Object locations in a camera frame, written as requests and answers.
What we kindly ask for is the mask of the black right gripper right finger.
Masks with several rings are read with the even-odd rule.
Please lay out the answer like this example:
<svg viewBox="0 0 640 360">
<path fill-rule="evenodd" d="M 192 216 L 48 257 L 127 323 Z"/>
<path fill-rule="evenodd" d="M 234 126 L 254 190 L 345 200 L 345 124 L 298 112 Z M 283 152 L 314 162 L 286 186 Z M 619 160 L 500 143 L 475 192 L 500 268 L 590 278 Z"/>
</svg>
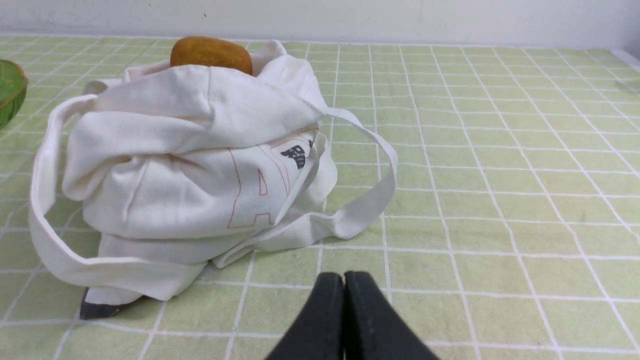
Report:
<svg viewBox="0 0 640 360">
<path fill-rule="evenodd" d="M 345 272 L 343 348 L 347 360 L 437 360 L 387 301 L 373 276 Z"/>
</svg>

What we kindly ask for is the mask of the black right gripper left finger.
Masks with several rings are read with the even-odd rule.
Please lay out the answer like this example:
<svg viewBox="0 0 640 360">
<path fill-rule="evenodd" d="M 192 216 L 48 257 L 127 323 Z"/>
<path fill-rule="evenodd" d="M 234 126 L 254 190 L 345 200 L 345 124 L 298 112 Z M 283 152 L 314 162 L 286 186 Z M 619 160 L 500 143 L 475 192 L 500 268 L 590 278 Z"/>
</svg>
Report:
<svg viewBox="0 0 640 360">
<path fill-rule="evenodd" d="M 338 273 L 318 274 L 302 310 L 268 360 L 342 360 L 345 285 Z"/>
</svg>

